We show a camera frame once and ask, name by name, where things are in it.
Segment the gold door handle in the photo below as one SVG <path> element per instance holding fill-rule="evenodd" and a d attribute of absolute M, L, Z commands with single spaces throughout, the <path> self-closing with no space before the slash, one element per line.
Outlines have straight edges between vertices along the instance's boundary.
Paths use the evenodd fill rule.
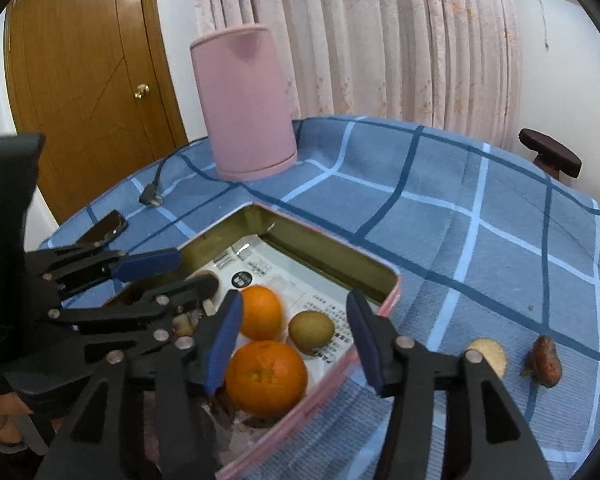
<path fill-rule="evenodd" d="M 136 86 L 136 93 L 134 95 L 136 96 L 136 99 L 142 99 L 145 95 L 149 95 L 149 92 L 149 85 L 141 83 Z"/>

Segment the orange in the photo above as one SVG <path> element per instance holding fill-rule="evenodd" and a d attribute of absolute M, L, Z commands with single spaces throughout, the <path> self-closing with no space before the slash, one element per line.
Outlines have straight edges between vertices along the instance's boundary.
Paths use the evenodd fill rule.
<path fill-rule="evenodd" d="M 257 418 L 284 415 L 306 390 L 304 361 L 280 341 L 253 341 L 229 361 L 226 390 L 238 408 Z"/>
<path fill-rule="evenodd" d="M 242 291 L 242 332 L 249 339 L 277 339 L 283 329 L 282 305 L 266 286 L 248 286 Z"/>

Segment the wooden door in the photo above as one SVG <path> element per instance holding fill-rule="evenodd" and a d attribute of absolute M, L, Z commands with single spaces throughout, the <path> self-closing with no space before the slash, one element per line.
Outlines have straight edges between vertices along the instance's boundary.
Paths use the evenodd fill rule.
<path fill-rule="evenodd" d="M 6 60 L 18 133 L 42 132 L 58 222 L 184 143 L 170 129 L 141 0 L 15 0 Z M 149 92 L 136 96 L 138 85 Z"/>

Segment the curtain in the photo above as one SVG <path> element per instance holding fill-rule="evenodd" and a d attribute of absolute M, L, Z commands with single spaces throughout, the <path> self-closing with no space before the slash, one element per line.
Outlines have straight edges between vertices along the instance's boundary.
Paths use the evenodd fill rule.
<path fill-rule="evenodd" d="M 196 0 L 201 35 L 272 31 L 292 117 L 364 114 L 509 148 L 520 50 L 513 0 Z"/>

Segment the table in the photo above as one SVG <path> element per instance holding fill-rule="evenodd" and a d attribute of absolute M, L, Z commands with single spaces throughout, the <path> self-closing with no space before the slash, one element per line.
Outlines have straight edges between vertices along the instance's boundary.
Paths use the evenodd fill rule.
<path fill-rule="evenodd" d="M 76 213 L 43 246 L 74 242 L 112 209 L 129 228 L 111 247 L 178 246 L 249 202 L 315 224 L 397 266 L 392 321 L 429 349 L 459 354 L 478 337 L 504 346 L 504 384 L 554 477 L 570 478 L 600 438 L 600 207 L 533 164 L 488 144 L 417 124 L 330 116 L 294 122 L 298 163 L 245 184 L 218 179 L 206 140 L 162 172 L 161 207 L 138 196 L 155 164 Z M 107 282 L 67 306 L 99 306 Z M 562 381 L 551 390 L 520 376 L 526 352 L 551 335 Z M 336 396 L 250 479 L 370 479 L 390 399 L 353 370 Z M 436 398 L 430 478 L 443 452 L 444 398 Z"/>

